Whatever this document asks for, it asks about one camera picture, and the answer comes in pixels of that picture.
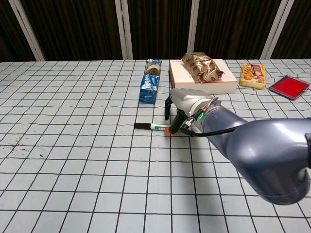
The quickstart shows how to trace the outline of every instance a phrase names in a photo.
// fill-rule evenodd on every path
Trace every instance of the marker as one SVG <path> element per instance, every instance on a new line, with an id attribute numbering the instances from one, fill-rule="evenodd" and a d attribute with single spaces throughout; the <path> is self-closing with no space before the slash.
<path id="1" fill-rule="evenodd" d="M 135 129 L 142 129 L 142 130 L 158 130 L 158 131 L 165 131 L 165 129 L 169 127 L 169 125 L 160 125 L 154 123 L 135 123 Z"/>

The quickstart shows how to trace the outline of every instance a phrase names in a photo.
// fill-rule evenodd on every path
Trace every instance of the red ink pad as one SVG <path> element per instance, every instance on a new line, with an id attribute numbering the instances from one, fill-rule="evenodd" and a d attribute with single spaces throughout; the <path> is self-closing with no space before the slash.
<path id="1" fill-rule="evenodd" d="M 281 80 L 270 86 L 268 89 L 290 100 L 298 98 L 310 83 L 286 75 Z"/>

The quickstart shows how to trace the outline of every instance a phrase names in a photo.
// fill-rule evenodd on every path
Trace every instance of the black curtain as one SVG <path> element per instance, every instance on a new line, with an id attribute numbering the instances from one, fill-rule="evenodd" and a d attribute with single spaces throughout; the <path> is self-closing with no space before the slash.
<path id="1" fill-rule="evenodd" d="M 191 0 L 128 0 L 134 59 L 181 59 L 187 51 Z"/>
<path id="2" fill-rule="evenodd" d="M 46 60 L 122 59 L 114 0 L 20 0 Z"/>
<path id="3" fill-rule="evenodd" d="M 211 58 L 260 58 L 280 2 L 200 1 L 194 51 L 205 52 Z"/>
<path id="4" fill-rule="evenodd" d="M 0 6 L 0 62 L 35 61 L 8 0 Z"/>
<path id="5" fill-rule="evenodd" d="M 271 58 L 311 58 L 311 1 L 294 1 Z"/>

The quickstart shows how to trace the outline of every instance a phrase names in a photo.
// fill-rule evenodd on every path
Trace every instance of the green indicator light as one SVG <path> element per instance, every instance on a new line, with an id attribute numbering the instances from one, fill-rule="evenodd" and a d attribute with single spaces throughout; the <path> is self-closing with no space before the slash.
<path id="1" fill-rule="evenodd" d="M 204 116 L 204 113 L 201 113 L 201 114 L 199 115 L 198 119 L 201 120 L 201 119 L 203 118 L 203 116 Z"/>

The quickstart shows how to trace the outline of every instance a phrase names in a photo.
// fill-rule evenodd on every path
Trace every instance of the white box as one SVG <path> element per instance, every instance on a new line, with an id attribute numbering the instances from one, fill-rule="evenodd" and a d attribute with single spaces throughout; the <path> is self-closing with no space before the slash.
<path id="1" fill-rule="evenodd" d="M 202 90 L 208 94 L 235 93 L 238 86 L 236 77 L 222 59 L 213 59 L 218 68 L 223 71 L 222 78 L 217 81 L 200 83 L 190 74 L 181 60 L 170 60 L 170 77 L 174 88 Z"/>

